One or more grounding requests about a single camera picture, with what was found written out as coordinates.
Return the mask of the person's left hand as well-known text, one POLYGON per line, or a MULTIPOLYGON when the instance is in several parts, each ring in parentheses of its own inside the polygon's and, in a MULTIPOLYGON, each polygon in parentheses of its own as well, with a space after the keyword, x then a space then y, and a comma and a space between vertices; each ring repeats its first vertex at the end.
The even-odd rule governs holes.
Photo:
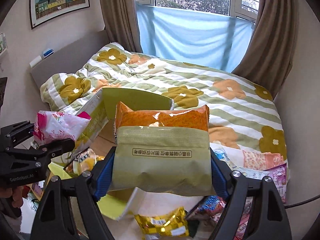
POLYGON ((14 189, 12 188, 0 188, 0 197, 1 198, 10 198, 12 197, 12 206, 20 208, 23 205, 23 186, 18 186, 14 189))

